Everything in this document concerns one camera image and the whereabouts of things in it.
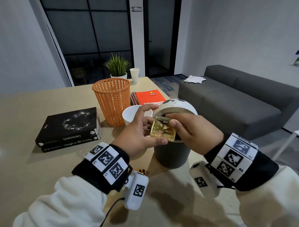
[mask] white cup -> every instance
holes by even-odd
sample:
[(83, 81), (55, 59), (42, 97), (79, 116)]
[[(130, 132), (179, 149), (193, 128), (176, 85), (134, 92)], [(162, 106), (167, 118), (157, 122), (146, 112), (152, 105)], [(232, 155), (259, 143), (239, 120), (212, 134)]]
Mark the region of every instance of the white cup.
[[(128, 108), (126, 108), (123, 111), (123, 119), (124, 119), (126, 125), (128, 125), (130, 122), (132, 122), (132, 120), (134, 119), (135, 114), (140, 106), (142, 106), (142, 105), (129, 106)], [(151, 117), (152, 110), (145, 111), (144, 116)]]
[(139, 70), (140, 70), (139, 68), (130, 69), (132, 81), (134, 83), (138, 83), (138, 81), (139, 81)]

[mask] hand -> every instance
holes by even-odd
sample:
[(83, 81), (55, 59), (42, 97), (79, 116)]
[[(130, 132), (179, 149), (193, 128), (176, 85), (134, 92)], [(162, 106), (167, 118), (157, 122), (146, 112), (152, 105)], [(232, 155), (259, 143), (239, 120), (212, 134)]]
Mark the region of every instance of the hand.
[(139, 107), (133, 121), (125, 127), (111, 144), (123, 149), (130, 158), (138, 155), (144, 149), (167, 144), (168, 140), (165, 137), (146, 137), (150, 134), (154, 119), (144, 117), (144, 112), (150, 109), (158, 109), (158, 107), (159, 105), (153, 104)]
[(176, 133), (191, 150), (205, 155), (223, 141), (223, 133), (203, 116), (187, 113), (172, 113), (166, 117)]

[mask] black cable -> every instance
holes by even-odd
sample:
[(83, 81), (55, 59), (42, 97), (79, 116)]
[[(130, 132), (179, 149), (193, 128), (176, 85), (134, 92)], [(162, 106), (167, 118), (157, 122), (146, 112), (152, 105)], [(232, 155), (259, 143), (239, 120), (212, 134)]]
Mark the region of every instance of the black cable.
[(109, 215), (110, 211), (112, 210), (112, 208), (114, 207), (114, 205), (115, 205), (118, 201), (121, 201), (121, 200), (125, 200), (125, 198), (119, 198), (118, 200), (115, 201), (115, 203), (113, 203), (113, 205), (112, 205), (112, 206), (110, 207), (110, 209), (108, 210), (108, 212), (107, 212), (107, 214), (106, 214), (106, 216), (105, 216), (105, 219), (104, 219), (103, 222), (101, 223), (100, 227), (103, 226), (103, 224), (104, 224), (106, 218), (108, 217), (108, 215)]
[(234, 187), (217, 186), (217, 188), (229, 188), (229, 189), (234, 189), (235, 190)]

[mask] person's left hand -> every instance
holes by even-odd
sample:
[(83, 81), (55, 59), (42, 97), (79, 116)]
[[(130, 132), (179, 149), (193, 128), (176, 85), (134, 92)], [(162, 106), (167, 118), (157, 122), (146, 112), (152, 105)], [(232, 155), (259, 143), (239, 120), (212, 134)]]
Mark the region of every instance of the person's left hand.
[(165, 137), (147, 137), (150, 134), (154, 119), (144, 117), (144, 112), (150, 109), (158, 109), (158, 107), (159, 105), (154, 104), (139, 107), (133, 121), (125, 127), (111, 144), (123, 149), (130, 158), (138, 155), (144, 149), (167, 144), (168, 140)]

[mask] stack of books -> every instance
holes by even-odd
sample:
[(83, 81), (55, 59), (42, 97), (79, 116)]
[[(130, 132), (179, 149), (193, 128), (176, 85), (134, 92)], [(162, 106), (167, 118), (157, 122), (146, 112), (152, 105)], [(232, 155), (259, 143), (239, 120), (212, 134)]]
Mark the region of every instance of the stack of books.
[(35, 143), (49, 152), (99, 139), (100, 121), (93, 107), (48, 116)]
[(144, 104), (162, 104), (166, 99), (156, 89), (143, 92), (131, 92), (130, 94), (131, 105), (144, 105)]

